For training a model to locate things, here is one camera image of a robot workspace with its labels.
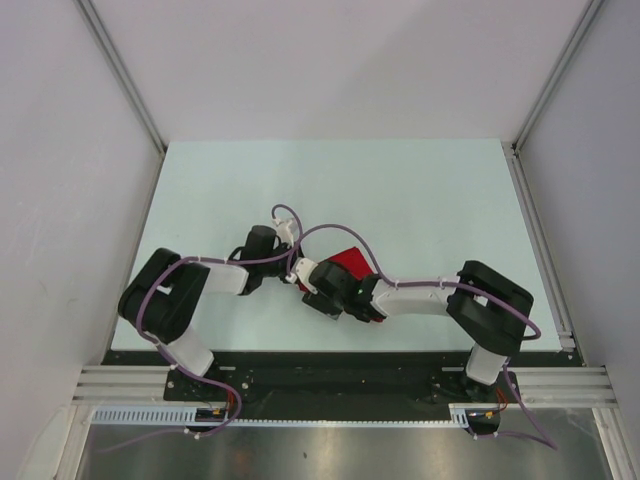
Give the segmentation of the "red cloth napkin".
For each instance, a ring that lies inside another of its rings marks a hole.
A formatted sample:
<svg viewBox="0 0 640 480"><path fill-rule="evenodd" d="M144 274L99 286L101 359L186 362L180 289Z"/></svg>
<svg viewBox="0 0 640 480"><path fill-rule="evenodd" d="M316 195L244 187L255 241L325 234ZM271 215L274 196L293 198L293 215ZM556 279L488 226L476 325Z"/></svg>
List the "red cloth napkin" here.
<svg viewBox="0 0 640 480"><path fill-rule="evenodd" d="M335 254L321 262L334 262L343 267L345 267L348 271L350 271L354 276L358 279L362 279L364 276L369 274L375 274L373 269L369 266L365 257L361 253L361 251L357 247L351 247L347 250L344 250L338 254ZM376 323L381 323L384 321L386 316L380 313L380 321Z"/></svg>

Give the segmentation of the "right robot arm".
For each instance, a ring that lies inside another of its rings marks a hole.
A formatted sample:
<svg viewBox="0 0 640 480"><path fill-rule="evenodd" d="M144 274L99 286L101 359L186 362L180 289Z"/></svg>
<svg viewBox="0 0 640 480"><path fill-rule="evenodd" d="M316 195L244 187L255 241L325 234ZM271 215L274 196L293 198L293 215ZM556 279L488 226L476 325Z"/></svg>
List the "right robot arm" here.
<svg viewBox="0 0 640 480"><path fill-rule="evenodd" d="M461 376L463 393L473 401L493 394L506 361L528 339L540 337L529 314L529 291L479 261L467 261L452 280L387 282L379 274L357 278L343 265L303 258L290 279L305 289L303 302L336 319L348 314L365 323L401 315L449 317L474 341Z"/></svg>

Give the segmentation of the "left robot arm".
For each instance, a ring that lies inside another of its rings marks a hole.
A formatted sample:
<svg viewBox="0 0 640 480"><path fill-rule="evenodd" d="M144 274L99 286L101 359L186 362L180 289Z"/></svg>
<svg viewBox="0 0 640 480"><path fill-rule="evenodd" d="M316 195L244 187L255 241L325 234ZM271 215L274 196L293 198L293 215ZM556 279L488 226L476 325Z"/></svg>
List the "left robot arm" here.
<svg viewBox="0 0 640 480"><path fill-rule="evenodd" d="M220 374L210 368L213 353L191 328L199 299L204 293L246 296L265 278L286 277L285 254L299 226L293 218L272 222L252 227L245 243L220 262L187 261L157 249L119 299L119 317L168 353L172 365L189 372L185 385L199 399L214 397L221 387Z"/></svg>

